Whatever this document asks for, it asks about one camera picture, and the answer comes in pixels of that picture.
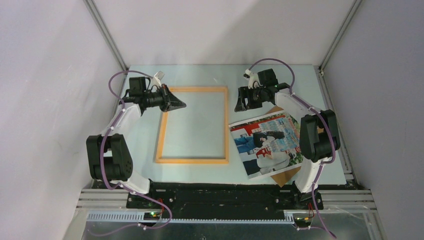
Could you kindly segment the orange wooden picture frame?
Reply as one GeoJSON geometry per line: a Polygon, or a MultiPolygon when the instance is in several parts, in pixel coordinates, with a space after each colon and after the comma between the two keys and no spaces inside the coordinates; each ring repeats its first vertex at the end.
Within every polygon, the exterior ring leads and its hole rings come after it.
{"type": "Polygon", "coordinates": [[[157,164],[229,163],[229,104],[226,86],[176,86],[186,107],[161,115],[157,164]]]}

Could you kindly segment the colourful printed photo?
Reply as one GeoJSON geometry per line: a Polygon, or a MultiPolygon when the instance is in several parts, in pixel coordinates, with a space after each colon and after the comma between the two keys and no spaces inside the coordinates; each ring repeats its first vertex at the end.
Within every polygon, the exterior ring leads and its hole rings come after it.
{"type": "Polygon", "coordinates": [[[285,111],[232,123],[229,130],[250,180],[301,167],[300,123],[285,111]]]}

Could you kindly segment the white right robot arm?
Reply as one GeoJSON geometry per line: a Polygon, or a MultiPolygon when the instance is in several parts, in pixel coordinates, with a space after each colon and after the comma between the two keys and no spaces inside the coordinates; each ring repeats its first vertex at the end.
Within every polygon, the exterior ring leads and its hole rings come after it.
{"type": "Polygon", "coordinates": [[[299,121],[299,147],[303,162],[294,181],[291,204],[304,209],[316,201],[318,180],[326,164],[335,160],[336,150],[340,148],[340,136],[335,113],[318,110],[303,100],[287,83],[279,83],[273,69],[254,73],[246,69],[244,78],[247,86],[238,88],[235,112],[258,109],[263,103],[270,102],[287,111],[299,121]]]}

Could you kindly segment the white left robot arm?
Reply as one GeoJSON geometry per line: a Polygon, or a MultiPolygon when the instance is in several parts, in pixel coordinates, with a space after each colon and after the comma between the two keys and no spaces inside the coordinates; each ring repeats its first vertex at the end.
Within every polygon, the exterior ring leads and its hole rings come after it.
{"type": "Polygon", "coordinates": [[[148,108],[158,107],[166,113],[187,106],[161,82],[162,78],[162,72],[131,77],[124,96],[117,98],[120,108],[113,119],[100,134],[90,135],[86,140],[92,179],[103,181],[109,189],[120,187],[133,195],[140,193],[138,201],[145,208],[156,206],[158,194],[150,190],[150,180],[134,170],[125,136],[148,108]]]}

